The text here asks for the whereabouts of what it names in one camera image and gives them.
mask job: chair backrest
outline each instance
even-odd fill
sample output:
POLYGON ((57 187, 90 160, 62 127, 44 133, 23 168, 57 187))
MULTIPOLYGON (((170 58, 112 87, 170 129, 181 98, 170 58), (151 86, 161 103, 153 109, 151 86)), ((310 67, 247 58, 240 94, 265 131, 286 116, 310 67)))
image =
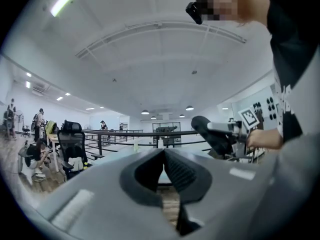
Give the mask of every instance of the chair backrest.
POLYGON ((85 150, 85 134, 81 125, 77 122, 64 121, 63 129, 57 133, 63 160, 68 162, 69 158, 81 158, 82 162, 87 162, 85 150))

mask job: person's neck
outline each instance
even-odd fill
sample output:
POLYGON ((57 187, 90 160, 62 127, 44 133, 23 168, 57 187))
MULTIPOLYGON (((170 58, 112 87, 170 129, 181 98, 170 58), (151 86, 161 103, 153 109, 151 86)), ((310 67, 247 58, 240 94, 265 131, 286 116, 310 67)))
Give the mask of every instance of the person's neck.
POLYGON ((252 0, 252 4, 255 5, 252 8, 253 20, 268 27, 270 0, 252 0))

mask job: ceiling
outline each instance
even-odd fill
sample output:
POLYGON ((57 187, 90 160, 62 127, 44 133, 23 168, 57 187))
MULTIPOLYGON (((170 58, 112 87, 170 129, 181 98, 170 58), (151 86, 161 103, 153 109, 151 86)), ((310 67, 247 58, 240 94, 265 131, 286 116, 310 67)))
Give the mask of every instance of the ceiling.
MULTIPOLYGON (((52 17, 55 1, 35 0, 25 13, 23 31, 82 88, 53 77, 49 81, 73 88, 74 99, 101 102, 142 120, 150 117, 140 114, 144 109, 175 119, 192 115, 185 111, 188 105, 212 106, 199 97, 217 94, 213 79, 261 27, 224 21, 196 25, 185 12, 194 0, 71 0, 52 17)), ((37 73, 48 79, 46 74, 37 73)))
POLYGON ((82 100, 74 95, 66 96, 66 91, 58 89, 52 86, 50 83, 39 79, 38 77, 31 75, 27 76, 27 72, 20 69, 14 64, 12 65, 13 69, 13 80, 22 85, 26 86, 26 81, 30 82, 30 88, 25 87, 26 92, 30 92, 35 96, 42 97, 51 103, 55 103, 59 106, 63 106, 69 109, 80 111, 87 114, 92 114, 97 111, 108 111, 107 108, 100 108, 98 105, 95 105, 91 102, 82 100))

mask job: white sticker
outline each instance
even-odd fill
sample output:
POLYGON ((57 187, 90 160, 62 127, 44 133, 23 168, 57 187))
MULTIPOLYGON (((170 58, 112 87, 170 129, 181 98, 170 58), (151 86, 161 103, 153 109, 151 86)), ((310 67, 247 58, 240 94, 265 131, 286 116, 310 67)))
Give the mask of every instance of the white sticker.
POLYGON ((252 129, 260 123, 256 114, 251 110, 250 107, 240 110, 238 113, 247 130, 252 129))
POLYGON ((238 169, 238 168, 231 168, 229 173, 233 176, 236 176, 236 177, 239 177, 239 178, 243 178, 245 180, 248 180, 248 181, 252 181, 256 175, 256 172, 255 171, 252 171, 252 170, 241 170, 241 169, 238 169))

